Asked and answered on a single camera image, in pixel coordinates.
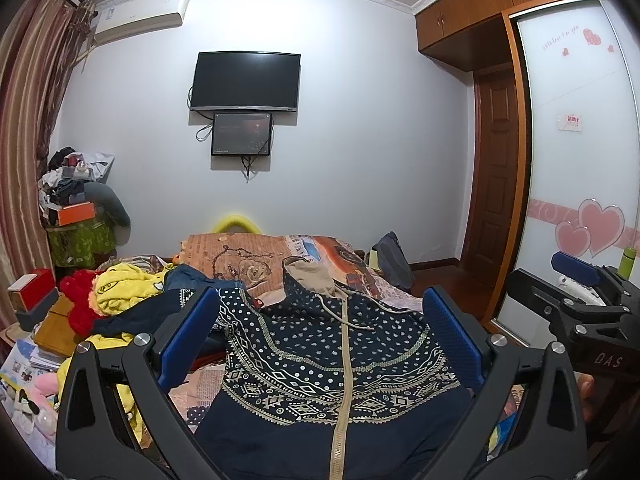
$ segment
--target hand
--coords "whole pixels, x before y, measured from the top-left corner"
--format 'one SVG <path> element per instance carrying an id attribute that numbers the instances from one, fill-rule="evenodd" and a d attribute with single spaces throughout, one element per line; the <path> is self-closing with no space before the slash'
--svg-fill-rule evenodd
<path id="1" fill-rule="evenodd" d="M 582 401 L 582 418 L 589 422 L 593 418 L 593 405 L 590 398 L 593 395 L 594 378 L 592 375 L 580 374 L 577 378 L 578 392 Z"/>

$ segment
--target air conditioner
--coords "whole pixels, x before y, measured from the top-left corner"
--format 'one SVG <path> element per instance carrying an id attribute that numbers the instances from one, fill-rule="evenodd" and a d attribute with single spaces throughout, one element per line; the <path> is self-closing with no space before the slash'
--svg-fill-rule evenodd
<path id="1" fill-rule="evenodd" d="M 95 43 L 103 44 L 134 34 L 180 27 L 189 0 L 131 0 L 107 7 L 95 29 Z"/>

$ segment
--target zipper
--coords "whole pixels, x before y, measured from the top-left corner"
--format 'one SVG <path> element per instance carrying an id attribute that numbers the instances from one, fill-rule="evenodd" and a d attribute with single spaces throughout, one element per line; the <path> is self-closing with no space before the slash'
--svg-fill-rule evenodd
<path id="1" fill-rule="evenodd" d="M 342 302 L 342 319 L 349 320 L 347 299 Z M 331 463 L 329 466 L 329 480 L 342 480 L 344 476 L 344 453 L 347 441 L 347 428 L 351 401 L 353 400 L 353 369 L 349 352 L 349 327 L 341 323 L 342 332 L 342 368 L 344 368 L 344 395 L 338 412 L 338 419 L 334 429 L 334 440 L 331 446 Z"/>

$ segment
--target tv screen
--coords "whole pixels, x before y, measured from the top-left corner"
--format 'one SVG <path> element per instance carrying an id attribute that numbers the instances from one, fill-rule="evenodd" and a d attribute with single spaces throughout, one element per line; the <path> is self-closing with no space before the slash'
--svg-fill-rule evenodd
<path id="1" fill-rule="evenodd" d="M 298 109 L 300 54 L 201 52 L 192 110 Z"/>
<path id="2" fill-rule="evenodd" d="M 267 156 L 271 153 L 271 114 L 216 114 L 211 155 Z"/>

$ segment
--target gray bag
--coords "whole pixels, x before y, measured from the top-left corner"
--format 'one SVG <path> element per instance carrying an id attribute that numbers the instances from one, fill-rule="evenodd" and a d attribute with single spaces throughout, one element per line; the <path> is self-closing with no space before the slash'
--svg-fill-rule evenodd
<path id="1" fill-rule="evenodd" d="M 396 233 L 391 231 L 384 235 L 373 246 L 373 250 L 378 252 L 378 265 L 385 280 L 400 290 L 410 292 L 415 278 L 400 248 Z"/>

